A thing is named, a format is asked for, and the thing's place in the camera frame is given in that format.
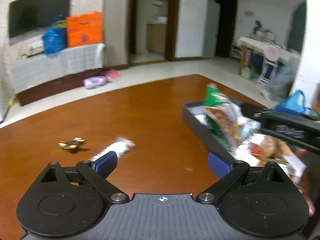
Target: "wooden cabinet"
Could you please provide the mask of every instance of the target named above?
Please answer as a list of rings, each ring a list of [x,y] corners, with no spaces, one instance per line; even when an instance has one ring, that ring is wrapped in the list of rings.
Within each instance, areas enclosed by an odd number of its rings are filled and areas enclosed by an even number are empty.
[[[147,50],[165,53],[166,24],[147,24]]]

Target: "brown tabletop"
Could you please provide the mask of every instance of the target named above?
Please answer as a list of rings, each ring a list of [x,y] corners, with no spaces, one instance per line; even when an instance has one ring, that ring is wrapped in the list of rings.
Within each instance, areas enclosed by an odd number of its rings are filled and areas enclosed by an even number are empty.
[[[90,159],[118,136],[136,147],[118,161],[108,181],[133,193],[197,195],[218,179],[207,165],[208,150],[182,121],[182,104],[204,100],[212,80],[191,75],[85,98],[0,129],[0,238],[17,240],[23,232],[15,216],[22,195],[52,161],[74,166]],[[252,99],[216,83],[242,102]],[[87,140],[77,154],[58,148],[61,140]]]

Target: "cardboard box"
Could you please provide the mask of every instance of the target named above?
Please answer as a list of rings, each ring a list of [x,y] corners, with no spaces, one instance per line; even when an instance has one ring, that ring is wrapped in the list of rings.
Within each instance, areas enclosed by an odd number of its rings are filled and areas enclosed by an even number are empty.
[[[102,13],[90,12],[66,18],[68,47],[102,42]]]
[[[320,84],[318,83],[312,102],[312,110],[320,114]]]

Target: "hand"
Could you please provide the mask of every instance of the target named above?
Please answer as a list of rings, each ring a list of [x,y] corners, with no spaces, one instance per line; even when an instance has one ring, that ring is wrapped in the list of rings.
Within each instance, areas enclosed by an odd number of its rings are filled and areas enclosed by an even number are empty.
[[[303,158],[304,155],[307,153],[307,150],[305,149],[298,149],[295,152],[295,155],[297,155],[299,158]],[[312,200],[309,197],[309,192],[310,192],[310,177],[307,171],[305,171],[301,177],[299,186],[301,187],[302,190],[302,195],[304,196],[308,206],[309,206],[309,216],[312,217],[315,212],[316,208],[315,205],[313,204]]]

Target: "gray ribbed plate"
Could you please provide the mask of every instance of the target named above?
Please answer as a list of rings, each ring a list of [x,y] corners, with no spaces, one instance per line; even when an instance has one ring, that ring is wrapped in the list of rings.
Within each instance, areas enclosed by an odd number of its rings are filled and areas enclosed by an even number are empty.
[[[28,235],[24,240],[38,240]],[[213,205],[200,204],[189,194],[136,194],[126,204],[113,205],[92,229],[68,240],[257,240],[229,226]],[[290,240],[302,240],[291,236]]]

